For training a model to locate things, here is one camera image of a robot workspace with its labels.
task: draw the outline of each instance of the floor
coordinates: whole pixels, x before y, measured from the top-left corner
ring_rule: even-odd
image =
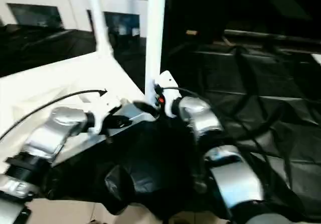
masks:
[[[103,205],[80,201],[37,199],[29,204],[33,214],[28,224],[88,224],[92,220],[106,224],[161,224],[142,206],[130,206],[121,215],[110,214]],[[225,224],[209,212],[181,212],[169,224]]]

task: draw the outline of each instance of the window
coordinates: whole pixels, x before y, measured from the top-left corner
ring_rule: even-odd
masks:
[[[57,7],[8,4],[19,25],[63,28]]]

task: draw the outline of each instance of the robotic arm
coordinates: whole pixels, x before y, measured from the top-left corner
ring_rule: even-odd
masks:
[[[93,126],[91,114],[80,109],[59,107],[48,120],[35,129],[21,151],[6,162],[10,167],[0,175],[0,223],[23,224],[31,211],[25,203],[39,192],[45,173],[70,136]]]
[[[261,181],[238,148],[216,141],[224,133],[224,128],[208,103],[195,97],[181,98],[177,90],[167,89],[158,93],[165,99],[166,115],[180,117],[194,136],[195,150],[199,154],[197,171],[191,170],[194,185],[198,186],[196,191],[202,186],[209,195],[216,196],[219,192],[230,220],[235,223],[292,223],[265,204]],[[213,182],[212,185],[205,184],[207,178]]]

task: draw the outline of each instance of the white vertical pole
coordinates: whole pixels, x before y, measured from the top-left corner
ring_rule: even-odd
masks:
[[[105,17],[101,11],[99,0],[89,0],[91,6],[91,17],[95,30],[96,51],[112,54],[113,50],[108,40],[108,28]]]
[[[154,81],[161,70],[164,12],[166,0],[148,0],[145,99],[154,103]]]

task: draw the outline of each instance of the wire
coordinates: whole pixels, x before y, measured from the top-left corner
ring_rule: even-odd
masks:
[[[270,185],[269,185],[270,193],[269,194],[272,193],[273,186],[274,186],[274,174],[273,174],[273,169],[272,169],[271,162],[270,162],[269,158],[267,157],[263,147],[257,142],[255,137],[253,137],[251,131],[243,124],[243,122],[241,120],[239,120],[237,117],[235,117],[233,115],[230,115],[230,114],[226,113],[222,109],[218,109],[217,107],[214,107],[207,98],[199,95],[196,92],[193,92],[193,91],[190,91],[188,89],[181,88],[181,87],[163,87],[162,89],[163,90],[165,90],[165,89],[175,89],[175,90],[180,90],[180,91],[187,92],[187,93],[189,93],[189,94],[191,94],[191,95],[193,95],[195,97],[198,97],[199,99],[205,101],[206,103],[208,103],[213,110],[217,109],[223,115],[225,115],[225,116],[231,118],[232,120],[234,120],[235,122],[237,122],[243,128],[243,130],[245,131],[245,133],[248,136],[248,138],[254,142],[256,148],[258,149],[259,152],[261,152],[260,154],[263,156],[264,161],[268,165],[268,171],[270,171]]]
[[[13,125],[11,125],[11,127],[9,129],[7,129],[7,131],[5,131],[1,137],[0,137],[0,142],[4,139],[4,137],[10,133],[15,127],[17,127],[22,121],[24,121],[25,119],[27,119],[28,117],[30,117],[31,115],[35,114],[36,112],[56,103],[56,102],[59,102],[63,99],[66,99],[68,97],[72,97],[72,96],[75,96],[75,95],[79,95],[79,94],[83,94],[83,93],[89,93],[89,92],[98,92],[101,96],[106,93],[107,91],[106,90],[84,90],[84,91],[78,91],[78,92],[74,92],[74,93],[70,93],[70,94],[67,94],[65,96],[62,96],[62,97],[59,97],[57,99],[54,99],[38,108],[36,108],[35,110],[33,110],[32,112],[28,113],[27,115],[23,116],[21,119],[19,119],[18,121],[16,121]]]

